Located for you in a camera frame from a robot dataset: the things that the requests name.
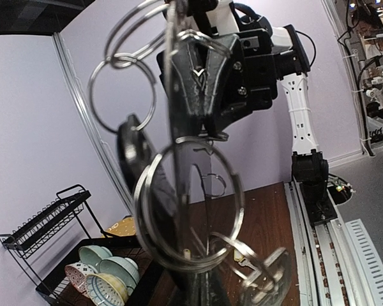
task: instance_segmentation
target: white wall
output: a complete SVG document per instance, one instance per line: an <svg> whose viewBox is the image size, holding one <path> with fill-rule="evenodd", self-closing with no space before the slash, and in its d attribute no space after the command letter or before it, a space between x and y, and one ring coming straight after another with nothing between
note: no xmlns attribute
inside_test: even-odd
<svg viewBox="0 0 383 306"><path fill-rule="evenodd" d="M52 38L0 36L0 234L17 229L73 184L90 190L88 203L104 227L127 214L81 124ZM98 237L89 214L82 217ZM75 222L32 257L42 276L81 232ZM0 305L47 305L1 244Z"/></svg>
<svg viewBox="0 0 383 306"><path fill-rule="evenodd" d="M309 87L320 147L328 159L358 151L359 135L348 80L322 5L310 0L241 2L251 5L276 26L292 23L314 38L318 46L318 59L310 74ZM109 31L129 8L138 3L139 0L125 1L124 5L120 0L97 0L62 31L77 74L85 86L93 68L102 58ZM138 49L164 26L163 17L155 17L130 38L122 51ZM306 38L303 41L311 57L312 47ZM146 62L157 76L154 56ZM119 72L109 70L101 74L96 87L96 103L105 120L117 126L130 112L136 111L140 117L144 116L150 96L146 84L146 79L135 68ZM156 115L147 132L159 149L169 138L165 95L160 86L158 94ZM219 147L241 174L245 189L289 180L292 131L282 91L272 109L256 112L227 128L226 132L230 134L230 140L219 144ZM111 135L105 137L114 142Z"/></svg>

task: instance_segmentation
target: ceramic bowl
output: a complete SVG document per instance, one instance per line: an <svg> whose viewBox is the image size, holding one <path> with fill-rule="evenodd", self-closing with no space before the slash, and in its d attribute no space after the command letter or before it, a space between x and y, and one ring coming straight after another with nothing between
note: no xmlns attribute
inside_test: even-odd
<svg viewBox="0 0 383 306"><path fill-rule="evenodd" d="M99 306L124 306L128 290L116 276L106 273L89 274L85 278L88 297Z"/></svg>
<svg viewBox="0 0 383 306"><path fill-rule="evenodd" d="M89 274L96 273L96 270L84 263L66 265L64 270L71 285L74 286L79 293L86 295L85 277Z"/></svg>
<svg viewBox="0 0 383 306"><path fill-rule="evenodd" d="M136 263L133 265L133 261L128 258L114 256L104 259L99 264L99 271L119 277L128 288L129 295L132 294L140 279Z"/></svg>
<svg viewBox="0 0 383 306"><path fill-rule="evenodd" d="M112 257L112 253L106 247L98 245L86 245L79 249L79 259L82 263L98 269L98 265L103 259Z"/></svg>

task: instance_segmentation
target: wooden table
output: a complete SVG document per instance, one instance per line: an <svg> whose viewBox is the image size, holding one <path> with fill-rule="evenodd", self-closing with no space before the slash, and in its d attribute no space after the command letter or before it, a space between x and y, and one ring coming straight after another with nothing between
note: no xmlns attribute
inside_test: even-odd
<svg viewBox="0 0 383 306"><path fill-rule="evenodd" d="M210 229L227 232L225 224L232 222L233 216L233 197L227 196L209 203L209 224ZM260 258L267 258L278 247L285 247L292 258L292 284L288 295L283 303L284 306L299 305L299 288L297 279L297 267L294 251L294 241L290 225L290 214L285 198L283 184L275 184L245 193L246 211L244 223L241 228L239 240L248 244ZM196 224L196 228L203 229L205 209L203 203L191 206L191 223ZM239 278L231 270L227 270L223 275L223 283L227 290L230 301L234 305L240 284ZM150 306L166 306L175 288L167 272L160 279Z"/></svg>

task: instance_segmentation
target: gray floor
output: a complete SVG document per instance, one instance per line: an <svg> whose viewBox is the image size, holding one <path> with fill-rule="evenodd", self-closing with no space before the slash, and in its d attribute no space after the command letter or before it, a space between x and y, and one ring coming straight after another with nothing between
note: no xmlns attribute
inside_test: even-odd
<svg viewBox="0 0 383 306"><path fill-rule="evenodd" d="M350 182L356 194L339 206L345 222L361 219L383 261L383 151L331 169Z"/></svg>

